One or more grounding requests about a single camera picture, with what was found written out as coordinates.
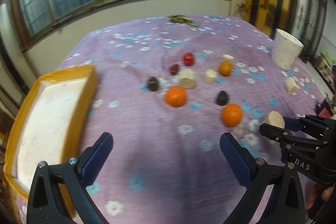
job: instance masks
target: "white bucket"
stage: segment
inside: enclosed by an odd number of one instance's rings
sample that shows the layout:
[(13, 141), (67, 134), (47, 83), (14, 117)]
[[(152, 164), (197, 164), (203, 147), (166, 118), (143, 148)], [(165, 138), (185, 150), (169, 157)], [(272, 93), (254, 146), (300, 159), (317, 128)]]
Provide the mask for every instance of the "white bucket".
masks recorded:
[(276, 29), (275, 46), (272, 51), (272, 60), (282, 70), (290, 70), (295, 59), (303, 49), (303, 44), (291, 34)]

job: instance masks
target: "green vegetable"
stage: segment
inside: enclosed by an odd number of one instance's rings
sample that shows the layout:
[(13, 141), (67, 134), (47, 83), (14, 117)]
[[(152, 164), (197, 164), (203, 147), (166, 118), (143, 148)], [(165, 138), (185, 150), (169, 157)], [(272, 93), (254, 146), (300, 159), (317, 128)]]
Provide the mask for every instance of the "green vegetable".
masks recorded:
[(187, 23), (190, 26), (194, 26), (194, 27), (198, 27), (197, 25), (195, 25), (193, 22), (194, 20), (192, 18), (189, 18), (187, 16), (184, 15), (174, 15), (174, 16), (170, 16), (169, 17), (169, 21), (172, 23)]

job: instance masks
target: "table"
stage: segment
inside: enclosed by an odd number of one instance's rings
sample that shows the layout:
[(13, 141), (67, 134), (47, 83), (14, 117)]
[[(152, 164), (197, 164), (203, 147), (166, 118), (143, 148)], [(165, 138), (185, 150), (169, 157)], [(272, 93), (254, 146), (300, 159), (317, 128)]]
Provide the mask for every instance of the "table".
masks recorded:
[[(232, 132), (254, 157), (279, 164), (278, 143), (258, 133), (258, 125), (272, 110), (283, 116), (314, 114), (323, 100), (314, 81), (296, 61), (284, 72), (273, 64), (274, 41), (234, 17), (192, 15), (199, 27), (170, 23), (167, 17), (135, 20), (88, 34), (60, 68), (95, 64), (100, 85), (83, 132), (80, 152), (104, 132), (114, 148), (96, 182), (87, 188), (106, 219), (113, 224), (223, 223), (245, 192), (238, 185), (219, 148), (219, 138)], [(188, 102), (173, 108), (163, 100), (178, 79), (169, 67), (183, 68), (182, 56), (192, 52), (198, 85), (187, 90)], [(208, 68), (217, 70), (223, 54), (235, 57), (231, 76), (210, 85)], [(160, 79), (161, 89), (150, 92), (147, 80)], [(287, 77), (297, 81), (289, 95)], [(225, 90), (230, 102), (241, 105), (244, 116), (235, 128), (221, 121), (217, 93)], [(307, 178), (300, 174), (304, 186)], [(266, 205), (261, 202), (252, 223)], [(20, 215), (26, 203), (18, 198)]]

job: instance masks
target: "blue gripper pad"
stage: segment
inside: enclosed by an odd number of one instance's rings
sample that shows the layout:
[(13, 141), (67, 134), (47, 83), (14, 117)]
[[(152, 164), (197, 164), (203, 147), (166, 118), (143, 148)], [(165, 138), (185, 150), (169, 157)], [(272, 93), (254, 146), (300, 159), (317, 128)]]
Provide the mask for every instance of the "blue gripper pad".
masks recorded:
[(81, 168), (81, 184), (83, 187), (92, 185), (113, 148), (113, 137), (104, 132), (92, 147), (88, 147), (90, 157)]
[(298, 119), (283, 117), (283, 120), (285, 121), (285, 129), (297, 132), (299, 130), (302, 130), (302, 123)]
[(239, 145), (231, 133), (222, 134), (219, 146), (239, 184), (250, 186), (256, 173), (254, 157)]

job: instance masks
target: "orange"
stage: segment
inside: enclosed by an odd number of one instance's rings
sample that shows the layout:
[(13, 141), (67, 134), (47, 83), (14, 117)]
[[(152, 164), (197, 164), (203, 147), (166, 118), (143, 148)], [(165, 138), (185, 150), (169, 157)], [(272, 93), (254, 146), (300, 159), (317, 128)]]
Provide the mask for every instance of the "orange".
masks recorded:
[(229, 76), (233, 70), (233, 66), (228, 61), (223, 61), (219, 64), (218, 71), (223, 76)]
[(222, 110), (222, 120), (227, 127), (235, 127), (243, 117), (240, 105), (227, 104)]
[(183, 106), (187, 102), (187, 93), (180, 85), (171, 86), (166, 92), (165, 101), (173, 107)]

